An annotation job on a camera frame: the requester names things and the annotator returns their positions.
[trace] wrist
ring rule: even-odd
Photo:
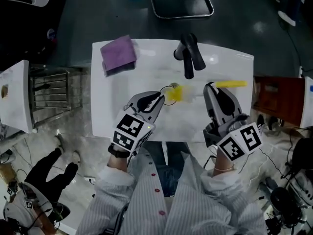
[[[110,152],[116,158],[128,158],[131,154],[129,151],[123,149],[122,147],[114,143],[110,144],[108,152]]]
[[[223,172],[231,171],[233,170],[233,167],[234,163],[231,162],[220,149],[218,149],[216,154],[216,162],[214,166],[215,169],[214,174],[217,175]]]

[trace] metal rack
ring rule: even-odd
[[[56,68],[46,65],[30,68],[29,102],[34,128],[82,107],[81,91],[70,93],[69,82],[70,74],[80,76],[81,71],[81,68]],[[44,118],[36,121],[34,115]]]
[[[211,0],[151,0],[151,5],[161,19],[209,18],[214,13]]]

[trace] yellow object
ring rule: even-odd
[[[234,88],[234,87],[245,87],[248,85],[246,81],[223,81],[215,82],[216,88]]]
[[[183,86],[179,85],[176,88],[166,91],[167,99],[169,101],[183,101],[182,89]]]

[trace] concrete floor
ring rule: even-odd
[[[154,16],[150,0],[67,0],[59,26],[57,49],[49,63],[88,67],[93,42],[112,40],[126,34],[132,38],[179,39],[182,32],[189,31],[201,43],[254,55],[255,75],[297,75],[298,58],[287,33],[278,23],[274,0],[211,1],[215,13],[208,20],[164,21]],[[313,62],[313,41],[308,26],[301,21],[296,28],[291,29],[291,36],[301,54],[303,67],[310,69]],[[60,226],[68,234],[74,234],[73,229],[77,228],[94,192],[93,186],[81,176],[96,176],[109,158],[107,148],[110,141],[92,135],[89,74],[83,76],[82,87],[82,110],[43,126],[37,134],[29,135],[15,146],[30,163],[27,142],[32,163],[35,164],[54,149],[53,136],[59,132],[64,139],[66,153],[57,161],[57,167],[65,169],[72,151],[78,150],[81,153],[80,175],[75,177],[60,198],[60,202],[72,211]],[[203,165],[211,153],[203,143],[191,143],[189,146]],[[277,166],[284,169],[284,151],[273,152],[269,146],[264,147],[263,151],[271,153]],[[28,173],[28,163],[17,155],[13,166]],[[48,180],[58,173],[62,173],[62,170],[52,168]],[[241,175],[248,192],[253,195],[259,181],[265,176],[279,180],[278,172],[261,153],[251,157]],[[23,172],[19,172],[18,178],[25,178]]]
[[[280,27],[274,0],[211,0],[214,14],[205,20],[158,19],[150,0],[67,0],[50,63],[91,62],[91,44],[129,34],[132,38],[179,39],[193,32],[199,42],[235,49],[255,57],[256,75],[295,76],[298,57]],[[300,17],[290,29],[302,65],[312,68],[311,32]]]

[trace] black cable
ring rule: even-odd
[[[49,211],[52,211],[52,210],[53,210],[53,209],[51,208],[51,209],[45,210],[45,211],[43,211],[42,213],[40,213],[40,214],[36,217],[35,221],[31,224],[31,226],[27,228],[27,230],[29,231],[29,230],[34,226],[34,224],[36,223],[37,219],[38,219],[41,215],[43,215],[45,212],[49,212]]]
[[[29,166],[31,166],[31,164],[18,152],[17,148],[15,148],[14,145],[13,145],[12,147],[15,149],[15,152],[16,152],[17,154],[19,154],[19,156],[20,156]]]
[[[265,196],[259,197],[259,198],[257,198],[257,199],[254,200],[254,201],[258,201],[258,200],[262,200],[262,199],[265,199]]]
[[[24,138],[24,140],[25,140],[25,143],[26,143],[26,146],[27,146],[28,152],[29,152],[29,158],[30,158],[31,167],[33,167],[33,162],[32,162],[32,159],[31,159],[30,149],[29,149],[29,147],[28,147],[28,144],[27,144],[26,138]]]
[[[240,173],[243,171],[243,169],[244,169],[244,167],[245,167],[246,163],[248,162],[248,159],[249,159],[250,155],[252,155],[253,153],[254,153],[254,152],[252,152],[252,153],[250,153],[250,154],[248,155],[248,157],[247,157],[247,159],[246,159],[246,161],[245,161],[245,163],[244,163],[243,167],[241,168],[241,170],[239,171],[239,173],[238,173],[238,174],[240,174]]]
[[[130,161],[131,161],[133,155],[134,155],[134,153],[132,153],[131,156],[129,157],[129,159],[128,159],[128,161],[127,161],[127,167],[128,167],[128,165],[129,165],[129,163],[130,163]]]
[[[274,163],[274,161],[269,157],[269,155],[266,154],[266,153],[264,153],[264,152],[261,150],[261,148],[259,148],[259,149],[260,149],[260,151],[261,151],[265,156],[268,157],[269,160],[271,160],[271,162],[273,163],[273,165],[275,166],[275,168],[279,171],[280,175],[284,176],[284,175],[282,174],[282,172],[280,171],[280,169],[277,168],[277,166],[276,166],[276,164]]]
[[[18,170],[15,172],[15,176],[14,176],[13,179],[16,178],[16,176],[17,176],[17,174],[18,174],[18,172],[19,172],[20,170],[23,171],[23,172],[26,174],[26,176],[28,176],[28,174],[26,173],[26,171],[24,171],[23,169],[18,169]]]
[[[292,45],[293,45],[295,51],[296,51],[296,53],[297,53],[298,61],[299,61],[299,66],[301,67],[301,70],[302,70],[303,72],[310,72],[310,71],[313,71],[313,69],[309,69],[309,70],[303,69],[303,67],[302,67],[302,62],[301,62],[301,56],[300,56],[299,50],[298,50],[297,46],[295,45],[295,43],[294,43],[294,41],[293,41],[293,39],[292,39],[292,37],[291,37],[291,35],[290,35],[290,33],[289,33],[288,28],[285,27],[285,26],[282,26],[280,22],[279,22],[279,26],[280,26],[284,31],[286,31],[286,33],[288,34],[288,36],[289,36],[289,38],[290,38],[290,40],[291,40],[291,43],[292,43]]]
[[[308,227],[310,228],[310,230],[312,230],[312,226],[308,223],[308,221],[306,221]]]
[[[207,163],[209,162],[209,160],[210,160],[211,158],[216,158],[216,156],[210,155],[210,157],[207,159],[207,161],[205,162],[205,164],[204,164],[204,166],[203,166],[204,169],[205,169]]]
[[[170,85],[167,85],[167,86],[164,86],[161,90],[160,90],[160,92],[164,89],[164,88],[166,88],[166,87],[171,87],[171,88],[173,88],[172,86],[170,86]],[[172,104],[164,104],[164,105],[167,105],[167,106],[171,106],[171,105],[173,105],[173,104],[175,104],[177,101],[175,101],[174,103],[172,103]]]

